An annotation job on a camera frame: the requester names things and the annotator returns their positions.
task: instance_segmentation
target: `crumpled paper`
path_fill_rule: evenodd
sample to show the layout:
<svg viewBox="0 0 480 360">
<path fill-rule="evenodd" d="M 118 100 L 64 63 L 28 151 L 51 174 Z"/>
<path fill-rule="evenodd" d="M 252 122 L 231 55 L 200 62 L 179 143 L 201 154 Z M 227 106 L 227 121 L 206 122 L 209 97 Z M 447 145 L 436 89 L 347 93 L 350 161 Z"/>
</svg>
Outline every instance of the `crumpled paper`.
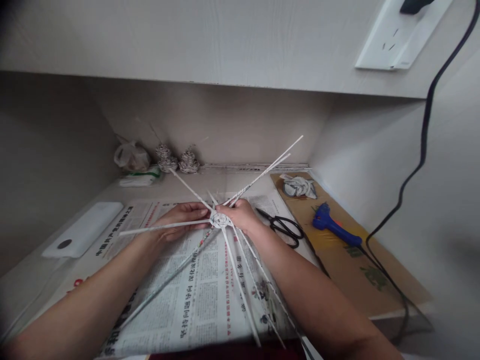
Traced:
<svg viewBox="0 0 480 360">
<path fill-rule="evenodd" d="M 296 176 L 291 180 L 284 180 L 283 192 L 290 198 L 305 195 L 311 199 L 317 199 L 314 180 L 307 180 L 301 176 Z"/>
</svg>

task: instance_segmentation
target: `black power cord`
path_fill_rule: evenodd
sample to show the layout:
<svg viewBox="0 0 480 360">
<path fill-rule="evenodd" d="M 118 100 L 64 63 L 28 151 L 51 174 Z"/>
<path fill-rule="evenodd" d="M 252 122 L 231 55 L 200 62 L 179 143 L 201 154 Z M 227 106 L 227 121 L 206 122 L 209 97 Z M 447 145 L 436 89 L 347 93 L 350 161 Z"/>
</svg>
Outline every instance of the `black power cord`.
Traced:
<svg viewBox="0 0 480 360">
<path fill-rule="evenodd" d="M 440 77 L 444 74 L 445 70 L 449 67 L 450 63 L 453 61 L 453 59 L 457 56 L 459 53 L 460 49 L 464 46 L 464 44 L 467 42 L 467 39 L 469 38 L 470 34 L 474 30 L 475 25 L 477 24 L 477 20 L 479 19 L 479 14 L 480 14 L 480 0 L 475 0 L 475 10 L 473 11 L 473 17 L 470 21 L 470 25 L 468 26 L 465 34 L 463 35 L 461 41 L 458 43 L 456 46 L 455 50 L 451 53 L 450 57 L 447 59 L 445 64 L 441 67 L 441 69 L 438 71 L 436 74 L 435 78 L 433 78 L 433 81 L 430 84 L 430 88 L 428 89 L 428 95 L 426 97 L 426 103 L 425 103 L 425 112 L 423 113 L 423 122 L 421 126 L 421 138 L 420 138 L 420 162 L 418 163 L 417 167 L 415 170 L 412 171 L 412 173 L 405 179 L 403 184 L 400 187 L 400 191 L 398 193 L 398 202 L 396 203 L 395 207 L 388 213 L 387 216 L 381 221 L 381 223 L 373 230 L 366 238 L 365 240 L 365 245 L 368 251 L 370 252 L 371 256 L 365 251 L 365 249 L 362 246 L 359 246 L 358 248 L 360 251 L 386 276 L 386 278 L 391 282 L 393 287 L 397 290 L 397 292 L 400 294 L 403 306 L 405 308 L 405 315 L 403 317 L 403 322 L 401 324 L 400 330 L 398 332 L 398 335 L 391 339 L 391 342 L 394 345 L 399 345 L 402 339 L 411 334 L 415 334 L 418 332 L 431 332 L 434 330 L 434 327 L 430 320 L 423 314 L 420 309 L 403 293 L 403 291 L 397 286 L 395 281 L 390 277 L 389 273 L 387 270 L 385 270 L 384 266 L 382 263 L 378 260 L 378 258 L 375 256 L 374 252 L 370 248 L 370 239 L 380 231 L 381 228 L 392 218 L 392 216 L 400 209 L 403 203 L 403 198 L 404 198 L 404 190 L 409 181 L 414 177 L 414 175 L 424 166 L 425 160 L 427 159 L 427 139 L 428 139 L 428 134 L 429 134 L 429 125 L 430 125 L 430 116 L 432 113 L 432 103 L 434 100 L 434 93 L 435 93 L 435 88 L 437 87 L 437 83 L 440 80 Z M 425 319 L 425 321 L 428 323 L 428 330 L 425 329 L 419 329 L 415 331 L 409 331 L 406 332 L 409 317 L 410 317 L 410 311 L 409 311 L 409 304 L 417 311 L 417 313 Z"/>
</svg>

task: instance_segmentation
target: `hand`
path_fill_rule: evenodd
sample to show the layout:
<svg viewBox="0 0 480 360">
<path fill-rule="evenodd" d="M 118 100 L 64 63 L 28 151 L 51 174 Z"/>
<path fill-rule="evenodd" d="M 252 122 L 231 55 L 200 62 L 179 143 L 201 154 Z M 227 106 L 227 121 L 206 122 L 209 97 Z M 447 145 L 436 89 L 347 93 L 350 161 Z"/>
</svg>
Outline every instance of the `hand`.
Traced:
<svg viewBox="0 0 480 360">
<path fill-rule="evenodd" d="M 209 217 L 209 210 L 201 202 L 184 202 L 179 203 L 177 206 L 155 221 L 152 227 L 208 219 Z M 158 232 L 152 231 L 152 233 L 155 233 L 155 237 L 157 239 L 164 239 L 170 242 L 178 239 L 189 230 L 204 229 L 209 226 L 209 223 L 202 223 L 171 227 L 167 229 L 161 229 Z"/>
<path fill-rule="evenodd" d="M 260 219 L 255 215 L 250 203 L 245 199 L 238 200 L 234 207 L 217 205 L 215 208 L 219 213 L 227 215 L 231 222 L 247 235 L 250 229 L 257 225 L 263 225 Z"/>
</svg>

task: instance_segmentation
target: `person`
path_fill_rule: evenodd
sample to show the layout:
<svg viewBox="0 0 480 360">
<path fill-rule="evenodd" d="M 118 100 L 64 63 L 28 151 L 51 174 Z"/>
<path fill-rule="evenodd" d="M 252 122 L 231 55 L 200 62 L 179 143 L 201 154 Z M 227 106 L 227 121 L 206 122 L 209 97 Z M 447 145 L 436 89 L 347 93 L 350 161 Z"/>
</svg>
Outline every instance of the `person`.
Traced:
<svg viewBox="0 0 480 360">
<path fill-rule="evenodd" d="M 402 359 L 397 349 L 360 314 L 316 266 L 307 261 L 240 199 L 217 206 L 252 240 L 288 307 L 324 359 Z M 206 219 L 199 202 L 178 204 L 154 226 Z M 139 234 L 97 273 L 67 294 L 5 346 L 7 359 L 92 359 L 130 296 L 168 242 L 208 224 Z"/>
</svg>

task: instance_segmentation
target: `blue glue gun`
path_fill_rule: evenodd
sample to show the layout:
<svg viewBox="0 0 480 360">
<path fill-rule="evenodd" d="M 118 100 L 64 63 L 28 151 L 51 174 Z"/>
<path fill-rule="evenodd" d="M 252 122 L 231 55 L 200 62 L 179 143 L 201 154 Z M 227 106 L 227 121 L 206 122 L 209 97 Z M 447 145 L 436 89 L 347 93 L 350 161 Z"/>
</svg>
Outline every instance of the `blue glue gun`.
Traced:
<svg viewBox="0 0 480 360">
<path fill-rule="evenodd" d="M 358 247 L 362 244 L 362 238 L 360 236 L 349 233 L 330 217 L 330 206 L 326 202 L 318 207 L 312 225 L 319 230 L 330 230 L 351 247 Z"/>
</svg>

